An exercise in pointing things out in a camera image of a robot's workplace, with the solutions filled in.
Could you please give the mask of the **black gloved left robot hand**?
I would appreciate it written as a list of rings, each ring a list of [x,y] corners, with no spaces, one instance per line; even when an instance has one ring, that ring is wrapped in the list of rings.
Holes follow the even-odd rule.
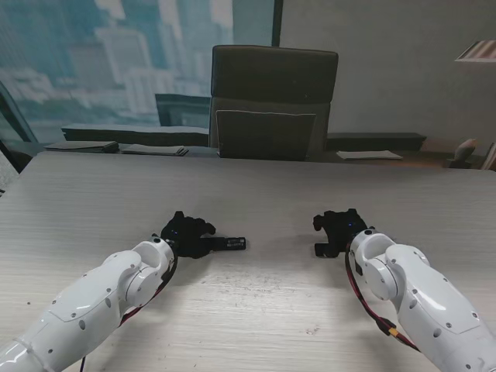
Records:
[[[202,237],[205,234],[213,236],[215,233],[213,224],[176,211],[163,227],[160,238],[173,242],[175,256],[199,259],[210,253],[210,249],[202,242]]]

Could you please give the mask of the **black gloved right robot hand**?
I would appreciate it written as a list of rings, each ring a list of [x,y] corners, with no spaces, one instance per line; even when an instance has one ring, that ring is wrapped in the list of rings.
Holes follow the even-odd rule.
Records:
[[[326,211],[313,218],[315,231],[323,229],[327,243],[316,243],[315,254],[320,258],[336,258],[345,252],[353,237],[368,228],[354,208],[345,212]]]

